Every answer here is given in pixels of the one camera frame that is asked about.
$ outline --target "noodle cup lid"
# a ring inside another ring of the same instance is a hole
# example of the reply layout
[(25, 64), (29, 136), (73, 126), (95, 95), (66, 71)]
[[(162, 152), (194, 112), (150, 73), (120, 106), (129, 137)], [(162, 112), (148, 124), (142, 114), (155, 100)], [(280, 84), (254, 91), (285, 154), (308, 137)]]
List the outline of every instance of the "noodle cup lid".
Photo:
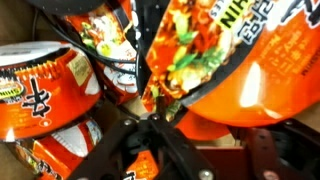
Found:
[(86, 113), (100, 97), (87, 56), (71, 44), (0, 47), (0, 140), (49, 133)]
[(206, 119), (277, 123), (320, 99), (319, 3), (172, 0), (146, 61)]

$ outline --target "ramen package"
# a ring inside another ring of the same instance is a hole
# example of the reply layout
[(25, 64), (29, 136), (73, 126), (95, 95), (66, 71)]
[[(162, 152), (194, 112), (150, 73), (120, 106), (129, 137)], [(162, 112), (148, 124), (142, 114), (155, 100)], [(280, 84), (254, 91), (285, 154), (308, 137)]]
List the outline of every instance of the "ramen package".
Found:
[[(125, 15), (128, 13), (126, 4), (127, 2), (124, 1), (122, 11)], [(105, 85), (105, 89), (118, 98), (118, 103), (136, 97), (138, 92), (134, 62), (137, 53), (125, 36), (131, 23), (124, 27), (114, 10), (106, 4), (87, 14), (66, 16), (64, 19), (78, 32), (83, 44), (89, 50), (96, 51), (103, 57), (132, 62), (131, 64), (113, 63), (116, 68), (132, 72), (128, 74), (121, 70), (114, 70), (97, 59), (97, 75)]]
[(127, 175), (123, 180), (153, 180), (159, 173), (150, 151), (139, 152), (135, 162), (127, 169)]
[(167, 94), (205, 119), (273, 124), (320, 99), (319, 4), (172, 0), (146, 61)]
[(17, 141), (9, 149), (39, 180), (66, 180), (101, 138), (100, 127), (87, 118), (42, 138)]
[(0, 47), (0, 140), (15, 141), (61, 128), (101, 96), (87, 56), (68, 43)]
[(155, 111), (156, 98), (163, 96), (166, 120), (181, 130), (187, 138), (206, 141), (218, 139), (230, 133), (226, 125), (212, 122), (184, 108), (178, 100), (166, 93), (159, 81), (155, 75), (151, 75), (145, 88), (141, 99), (147, 111)]

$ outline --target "food image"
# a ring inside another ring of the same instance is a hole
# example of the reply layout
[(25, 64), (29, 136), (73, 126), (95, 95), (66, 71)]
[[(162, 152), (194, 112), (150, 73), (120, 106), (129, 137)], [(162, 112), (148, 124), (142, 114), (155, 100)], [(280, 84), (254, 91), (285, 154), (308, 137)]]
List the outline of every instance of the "food image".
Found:
[(233, 28), (221, 26), (210, 15), (219, 2), (173, 0), (167, 8), (146, 59), (161, 86), (174, 98), (208, 82), (241, 43), (236, 30), (250, 18), (254, 1), (246, 3)]
[(181, 110), (182, 105), (178, 100), (173, 99), (170, 94), (166, 93), (160, 86), (159, 79), (155, 75), (151, 75), (141, 98), (147, 111), (152, 112), (156, 110), (156, 98), (158, 96), (165, 97), (166, 120), (169, 122), (173, 121), (176, 114)]
[[(128, 27), (121, 22), (107, 5), (83, 15), (66, 16), (65, 20), (79, 33), (83, 44), (99, 55), (117, 60), (135, 61), (136, 51), (125, 38)], [(136, 77), (125, 74), (101, 63), (97, 59), (98, 76), (106, 89), (116, 94), (118, 103), (137, 96)], [(127, 71), (135, 71), (135, 64), (114, 63), (114, 66)]]
[(63, 178), (54, 171), (54, 169), (42, 159), (36, 157), (32, 150), (27, 149), (23, 145), (20, 145), (21, 142), (17, 142), (14, 145), (16, 157), (31, 171), (33, 171), (34, 175), (36, 176), (43, 176), (39, 179), (46, 180), (46, 179), (55, 179), (55, 180), (62, 180)]

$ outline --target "black logo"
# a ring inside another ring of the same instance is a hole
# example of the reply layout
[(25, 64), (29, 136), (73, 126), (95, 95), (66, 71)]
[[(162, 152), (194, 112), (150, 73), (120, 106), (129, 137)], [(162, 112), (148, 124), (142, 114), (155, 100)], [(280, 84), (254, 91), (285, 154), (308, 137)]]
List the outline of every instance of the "black logo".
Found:
[(294, 0), (281, 19), (281, 23), (287, 23), (304, 8), (307, 22), (311, 28), (320, 24), (320, 1), (315, 4), (312, 0)]
[(51, 97), (50, 92), (42, 89), (39, 90), (38, 84), (35, 78), (30, 79), (33, 94), (26, 95), (26, 101), (23, 102), (22, 107), (32, 108), (32, 116), (45, 117), (51, 109), (46, 103)]

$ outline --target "noodle package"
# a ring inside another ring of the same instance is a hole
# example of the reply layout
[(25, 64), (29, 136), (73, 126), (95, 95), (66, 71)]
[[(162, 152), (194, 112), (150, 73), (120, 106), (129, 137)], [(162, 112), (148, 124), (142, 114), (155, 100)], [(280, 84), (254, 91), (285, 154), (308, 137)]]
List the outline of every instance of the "noodle package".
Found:
[(205, 119), (277, 123), (320, 99), (320, 1), (172, 0), (146, 61)]
[(95, 120), (81, 122), (45, 137), (8, 144), (16, 158), (38, 180), (65, 180), (99, 143), (103, 134)]
[(159, 173), (159, 167), (149, 150), (139, 152), (136, 160), (126, 170), (123, 180), (153, 180)]
[(87, 14), (65, 16), (64, 20), (69, 23), (79, 34), (83, 44), (91, 51), (96, 51), (100, 56), (116, 60), (132, 61), (131, 64), (113, 63), (116, 68), (123, 69), (133, 74), (127, 74), (112, 69), (99, 59), (97, 63), (97, 75), (105, 85), (107, 92), (111, 92), (117, 98), (117, 103), (123, 103), (138, 95), (136, 86), (135, 59), (136, 50), (126, 39), (125, 32), (131, 27), (129, 1), (121, 1), (119, 9), (126, 15), (128, 24), (124, 26), (113, 7), (107, 4), (101, 5)]
[(157, 76), (152, 74), (141, 98), (147, 111), (156, 110), (156, 98), (158, 96), (165, 98), (166, 120), (181, 130), (187, 138), (210, 141), (230, 133), (226, 125), (210, 121), (184, 108), (181, 102), (166, 93), (160, 86)]

